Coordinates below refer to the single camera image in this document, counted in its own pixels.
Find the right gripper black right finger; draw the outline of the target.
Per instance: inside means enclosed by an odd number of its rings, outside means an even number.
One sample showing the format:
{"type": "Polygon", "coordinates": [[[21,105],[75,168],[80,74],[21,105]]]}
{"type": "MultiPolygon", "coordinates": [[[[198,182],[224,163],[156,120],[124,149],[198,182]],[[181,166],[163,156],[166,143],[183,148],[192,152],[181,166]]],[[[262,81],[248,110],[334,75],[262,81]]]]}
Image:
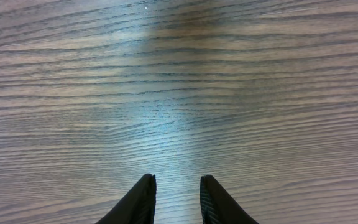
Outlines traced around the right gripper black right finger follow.
{"type": "Polygon", "coordinates": [[[203,224],[258,224],[212,176],[200,179],[203,224]]]}

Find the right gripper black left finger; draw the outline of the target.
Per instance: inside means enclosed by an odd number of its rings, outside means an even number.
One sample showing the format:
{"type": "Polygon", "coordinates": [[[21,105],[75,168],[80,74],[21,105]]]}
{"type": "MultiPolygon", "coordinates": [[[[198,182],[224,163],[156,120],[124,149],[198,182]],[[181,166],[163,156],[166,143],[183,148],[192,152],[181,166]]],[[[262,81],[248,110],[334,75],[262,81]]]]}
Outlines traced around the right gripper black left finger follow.
{"type": "Polygon", "coordinates": [[[144,174],[96,224],[153,224],[156,192],[155,176],[144,174]]]}

